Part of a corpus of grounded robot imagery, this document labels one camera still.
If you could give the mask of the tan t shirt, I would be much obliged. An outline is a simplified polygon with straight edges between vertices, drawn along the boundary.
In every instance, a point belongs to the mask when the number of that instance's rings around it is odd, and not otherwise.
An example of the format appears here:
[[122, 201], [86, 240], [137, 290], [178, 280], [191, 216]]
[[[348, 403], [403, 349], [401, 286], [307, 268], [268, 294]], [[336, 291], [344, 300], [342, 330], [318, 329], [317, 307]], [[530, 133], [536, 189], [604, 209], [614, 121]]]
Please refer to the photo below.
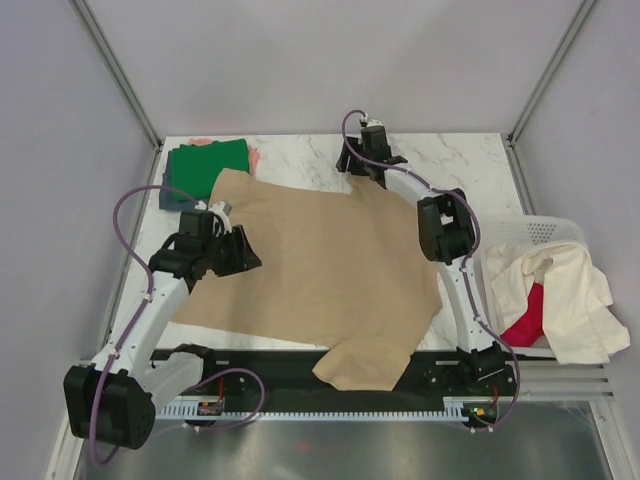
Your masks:
[[231, 204], [258, 268], [207, 274], [178, 324], [326, 348], [313, 372], [341, 391], [391, 391], [441, 310], [415, 208], [355, 177], [349, 193], [265, 183], [224, 170], [212, 200]]

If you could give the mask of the red t shirt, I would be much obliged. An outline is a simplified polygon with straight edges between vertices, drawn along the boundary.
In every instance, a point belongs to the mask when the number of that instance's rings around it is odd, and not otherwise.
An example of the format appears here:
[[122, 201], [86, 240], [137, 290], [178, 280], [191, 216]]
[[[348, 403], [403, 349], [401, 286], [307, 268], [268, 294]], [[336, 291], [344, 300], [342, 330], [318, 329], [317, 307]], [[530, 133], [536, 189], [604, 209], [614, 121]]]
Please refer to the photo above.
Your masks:
[[531, 347], [543, 335], [544, 286], [534, 282], [528, 295], [524, 314], [501, 338], [512, 347]]

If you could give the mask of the cream t shirt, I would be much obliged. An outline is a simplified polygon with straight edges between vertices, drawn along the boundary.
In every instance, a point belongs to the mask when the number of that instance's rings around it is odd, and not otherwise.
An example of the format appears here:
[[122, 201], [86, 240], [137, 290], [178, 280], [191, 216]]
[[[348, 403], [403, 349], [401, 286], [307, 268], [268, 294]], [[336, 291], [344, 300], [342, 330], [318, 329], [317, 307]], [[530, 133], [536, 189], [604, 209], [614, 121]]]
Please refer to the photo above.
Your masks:
[[524, 318], [534, 286], [542, 287], [535, 338], [545, 337], [561, 364], [602, 364], [631, 344], [628, 329], [610, 312], [606, 276], [577, 241], [498, 245], [487, 252], [502, 337], [514, 346], [515, 325]]

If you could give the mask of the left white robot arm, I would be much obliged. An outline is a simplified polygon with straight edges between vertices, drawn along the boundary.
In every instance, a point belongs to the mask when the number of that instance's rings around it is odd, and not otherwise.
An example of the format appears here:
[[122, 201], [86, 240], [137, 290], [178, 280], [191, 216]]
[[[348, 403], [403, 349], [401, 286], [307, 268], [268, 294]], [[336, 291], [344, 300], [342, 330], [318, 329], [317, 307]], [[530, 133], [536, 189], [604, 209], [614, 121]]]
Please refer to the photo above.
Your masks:
[[72, 434], [135, 450], [149, 438], [156, 415], [190, 390], [208, 393], [219, 382], [206, 348], [182, 344], [167, 359], [152, 358], [167, 325], [208, 273], [226, 277], [261, 266], [245, 229], [226, 213], [184, 211], [177, 232], [146, 261], [138, 305], [86, 365], [66, 373], [63, 390]]

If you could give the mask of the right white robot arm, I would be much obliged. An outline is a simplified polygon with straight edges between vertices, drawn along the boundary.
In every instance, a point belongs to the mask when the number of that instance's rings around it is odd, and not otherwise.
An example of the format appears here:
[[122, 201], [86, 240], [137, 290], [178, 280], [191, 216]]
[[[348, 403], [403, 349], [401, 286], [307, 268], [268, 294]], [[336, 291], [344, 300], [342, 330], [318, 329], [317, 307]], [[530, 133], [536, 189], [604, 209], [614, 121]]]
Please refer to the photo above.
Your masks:
[[505, 360], [488, 326], [475, 279], [478, 218], [462, 190], [434, 187], [404, 157], [392, 153], [380, 121], [357, 113], [360, 136], [343, 136], [336, 168], [369, 177], [415, 208], [420, 249], [438, 267], [455, 319], [459, 384], [469, 393], [481, 393], [504, 371]]

